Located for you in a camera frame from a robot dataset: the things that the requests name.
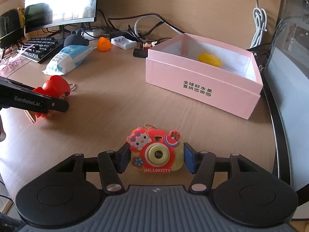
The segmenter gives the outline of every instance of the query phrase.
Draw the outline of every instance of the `black plush toy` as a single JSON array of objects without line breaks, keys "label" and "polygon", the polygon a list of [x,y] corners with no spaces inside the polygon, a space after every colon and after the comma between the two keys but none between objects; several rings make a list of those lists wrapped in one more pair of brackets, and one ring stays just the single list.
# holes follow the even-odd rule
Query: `black plush toy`
[{"label": "black plush toy", "polygon": [[64,47],[67,47],[69,45],[89,45],[89,40],[84,39],[84,37],[81,36],[81,29],[77,30],[77,32],[72,31],[71,35],[69,35],[65,41],[64,41]]}]

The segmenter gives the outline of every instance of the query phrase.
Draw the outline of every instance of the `orange toy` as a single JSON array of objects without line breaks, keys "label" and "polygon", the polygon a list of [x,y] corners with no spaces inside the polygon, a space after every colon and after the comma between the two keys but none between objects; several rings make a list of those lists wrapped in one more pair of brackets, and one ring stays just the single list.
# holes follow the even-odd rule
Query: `orange toy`
[{"label": "orange toy", "polygon": [[[70,95],[71,89],[68,82],[62,78],[61,76],[55,75],[51,76],[49,80],[47,80],[42,87],[37,87],[33,89],[32,91],[47,95],[54,98],[60,98],[63,99]],[[52,112],[49,112],[48,114],[44,113],[35,113],[32,111],[25,111],[27,117],[30,119],[32,123],[36,122],[36,118],[45,118],[47,116],[50,116]]]},{"label": "orange toy", "polygon": [[98,41],[97,49],[104,52],[108,51],[112,46],[113,45],[108,39],[106,39],[105,37],[101,37]]}]

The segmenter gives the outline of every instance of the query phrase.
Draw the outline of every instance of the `pink box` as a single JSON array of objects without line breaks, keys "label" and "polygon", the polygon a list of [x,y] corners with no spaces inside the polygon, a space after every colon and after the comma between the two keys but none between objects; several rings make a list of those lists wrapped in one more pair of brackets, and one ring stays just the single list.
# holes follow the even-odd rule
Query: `pink box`
[{"label": "pink box", "polygon": [[[199,62],[207,53],[217,68]],[[248,119],[263,83],[251,52],[205,37],[182,34],[148,50],[146,82]]]}]

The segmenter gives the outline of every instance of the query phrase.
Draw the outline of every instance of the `black keyboard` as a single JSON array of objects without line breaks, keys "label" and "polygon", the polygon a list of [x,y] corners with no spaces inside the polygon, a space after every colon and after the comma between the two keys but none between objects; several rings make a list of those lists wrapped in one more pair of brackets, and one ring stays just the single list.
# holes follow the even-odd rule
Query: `black keyboard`
[{"label": "black keyboard", "polygon": [[55,39],[53,37],[37,37],[30,39],[23,44],[23,50],[31,45],[22,56],[36,63],[41,63],[46,59],[55,56],[63,48],[64,39]]}]

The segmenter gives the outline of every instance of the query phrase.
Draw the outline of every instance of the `monitor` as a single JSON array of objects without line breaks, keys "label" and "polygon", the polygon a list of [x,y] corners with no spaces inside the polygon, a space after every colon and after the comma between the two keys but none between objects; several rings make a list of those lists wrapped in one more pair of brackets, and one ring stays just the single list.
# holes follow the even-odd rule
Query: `monitor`
[{"label": "monitor", "polygon": [[25,32],[96,20],[97,0],[25,0]]}]

